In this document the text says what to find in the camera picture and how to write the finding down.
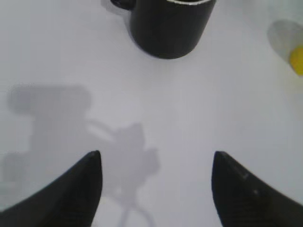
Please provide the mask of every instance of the white table surface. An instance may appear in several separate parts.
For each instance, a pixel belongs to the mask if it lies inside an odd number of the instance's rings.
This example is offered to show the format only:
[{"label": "white table surface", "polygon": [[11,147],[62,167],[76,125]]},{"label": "white table surface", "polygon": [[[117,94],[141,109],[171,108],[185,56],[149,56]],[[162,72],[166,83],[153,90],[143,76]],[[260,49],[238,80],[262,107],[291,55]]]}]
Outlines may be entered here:
[{"label": "white table surface", "polygon": [[0,207],[96,149],[94,227],[220,226],[216,150],[303,203],[303,79],[268,38],[279,20],[302,25],[302,9],[219,0],[196,49],[161,60],[109,0],[0,1]]}]

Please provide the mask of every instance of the mug rim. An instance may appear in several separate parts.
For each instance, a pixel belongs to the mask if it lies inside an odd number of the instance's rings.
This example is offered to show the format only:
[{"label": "mug rim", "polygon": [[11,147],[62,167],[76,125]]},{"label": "mug rim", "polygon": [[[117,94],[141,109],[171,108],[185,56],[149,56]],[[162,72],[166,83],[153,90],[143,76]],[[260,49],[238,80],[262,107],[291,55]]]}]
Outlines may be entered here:
[{"label": "mug rim", "polygon": [[196,5],[207,3],[212,0],[199,0],[199,1],[166,0],[166,1],[180,5],[196,6]]}]

